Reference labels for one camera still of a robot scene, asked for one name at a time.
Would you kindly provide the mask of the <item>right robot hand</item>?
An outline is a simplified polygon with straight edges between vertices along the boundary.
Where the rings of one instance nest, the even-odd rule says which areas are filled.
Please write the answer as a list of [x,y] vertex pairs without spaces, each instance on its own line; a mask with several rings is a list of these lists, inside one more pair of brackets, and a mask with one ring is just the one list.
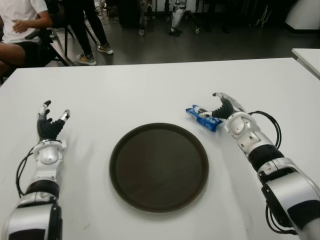
[[234,98],[223,92],[214,92],[213,97],[218,97],[222,103],[221,107],[213,111],[204,111],[199,113],[201,118],[217,118],[227,120],[230,116],[235,113],[243,112],[246,113],[245,108],[239,104]]

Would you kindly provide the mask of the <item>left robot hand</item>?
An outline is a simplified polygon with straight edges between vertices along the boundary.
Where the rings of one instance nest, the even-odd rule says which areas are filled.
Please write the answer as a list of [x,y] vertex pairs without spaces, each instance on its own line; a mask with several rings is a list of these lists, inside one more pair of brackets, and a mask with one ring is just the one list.
[[53,121],[52,118],[47,118],[47,115],[50,113],[50,104],[50,100],[44,102],[37,113],[36,127],[39,142],[51,140],[55,141],[71,115],[70,110],[67,109],[56,121]]

